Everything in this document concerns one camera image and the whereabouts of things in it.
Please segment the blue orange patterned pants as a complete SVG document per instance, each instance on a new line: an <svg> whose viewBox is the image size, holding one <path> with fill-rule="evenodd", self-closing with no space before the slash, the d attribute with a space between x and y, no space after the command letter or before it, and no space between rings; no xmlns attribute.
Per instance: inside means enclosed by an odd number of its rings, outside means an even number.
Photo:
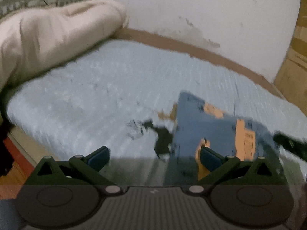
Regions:
<svg viewBox="0 0 307 230"><path fill-rule="evenodd" d="M158 117L174 124L165 141L170 147L165 185L191 185L218 168L228 155L241 161L263 156L284 175L273 136L258 121L230 115L187 91L180 93L170 114L160 111Z"/></svg>

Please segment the brown wooden bed frame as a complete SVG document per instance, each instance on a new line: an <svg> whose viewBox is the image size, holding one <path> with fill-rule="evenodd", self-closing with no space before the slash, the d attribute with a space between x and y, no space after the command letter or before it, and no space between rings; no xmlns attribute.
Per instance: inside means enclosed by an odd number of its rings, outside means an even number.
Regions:
<svg viewBox="0 0 307 230"><path fill-rule="evenodd" d="M277 88L275 88L269 81L267 81L264 78L264 76L257 74L251 71L250 69L235 63L234 61L231 61L227 58L224 58L221 55L218 55L206 49L202 49L194 45L190 45L157 34L152 34L146 31L139 31L130 28L121 28L117 30L115 34L112 36L112 38L120 40L130 40L163 50L186 53L190 55L192 58L198 58L200 60L209 61L214 65L219 65L231 71L234 71L238 74L241 74L252 80L255 84L266 89L274 96L279 98L282 97L282 95L280 95L280 93L278 92Z"/></svg>

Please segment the light blue bed sheet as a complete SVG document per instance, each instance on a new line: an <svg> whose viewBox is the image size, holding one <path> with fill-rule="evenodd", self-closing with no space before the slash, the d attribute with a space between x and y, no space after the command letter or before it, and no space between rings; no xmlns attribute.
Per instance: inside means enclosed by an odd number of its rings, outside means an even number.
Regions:
<svg viewBox="0 0 307 230"><path fill-rule="evenodd" d="M169 113L181 91L235 116L306 137L306 116L250 79L187 54L127 40L109 40L85 55L27 81L4 95L9 121L60 159L105 145L113 157L147 159L131 164L146 181L158 158L157 134L133 140L131 122L152 120L171 130Z"/></svg>

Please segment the wooden wardrobe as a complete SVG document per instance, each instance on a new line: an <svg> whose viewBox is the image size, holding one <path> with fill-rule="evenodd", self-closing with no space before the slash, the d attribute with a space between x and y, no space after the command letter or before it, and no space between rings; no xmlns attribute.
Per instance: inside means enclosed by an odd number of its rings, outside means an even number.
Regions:
<svg viewBox="0 0 307 230"><path fill-rule="evenodd" d="M294 35L286 57L274 80L274 85L289 102L304 114L307 106L307 21L306 0L301 0Z"/></svg>

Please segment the pink rolled comforter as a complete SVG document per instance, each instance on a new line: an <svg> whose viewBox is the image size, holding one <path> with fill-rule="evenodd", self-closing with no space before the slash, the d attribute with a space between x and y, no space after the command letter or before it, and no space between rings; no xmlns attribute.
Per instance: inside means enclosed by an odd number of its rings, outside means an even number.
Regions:
<svg viewBox="0 0 307 230"><path fill-rule="evenodd" d="M85 52L126 25L114 0L28 8L1 19L1 89L30 80Z"/></svg>

